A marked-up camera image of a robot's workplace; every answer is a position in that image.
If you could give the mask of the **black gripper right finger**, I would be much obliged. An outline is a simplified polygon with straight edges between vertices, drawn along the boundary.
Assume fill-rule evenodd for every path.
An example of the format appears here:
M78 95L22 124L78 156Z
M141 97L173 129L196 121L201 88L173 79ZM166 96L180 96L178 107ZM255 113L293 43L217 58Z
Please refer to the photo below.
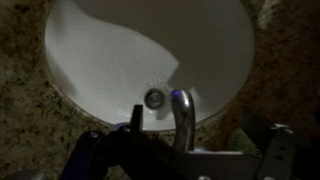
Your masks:
M243 113L241 128L262 153L267 150L277 130L274 124L251 110Z

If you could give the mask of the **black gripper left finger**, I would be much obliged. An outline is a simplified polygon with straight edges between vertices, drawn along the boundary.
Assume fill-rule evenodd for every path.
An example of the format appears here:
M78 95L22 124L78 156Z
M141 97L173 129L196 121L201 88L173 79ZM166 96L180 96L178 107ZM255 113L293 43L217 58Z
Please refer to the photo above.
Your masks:
M143 129L143 106L135 105L130 119L130 127L133 132L140 132Z

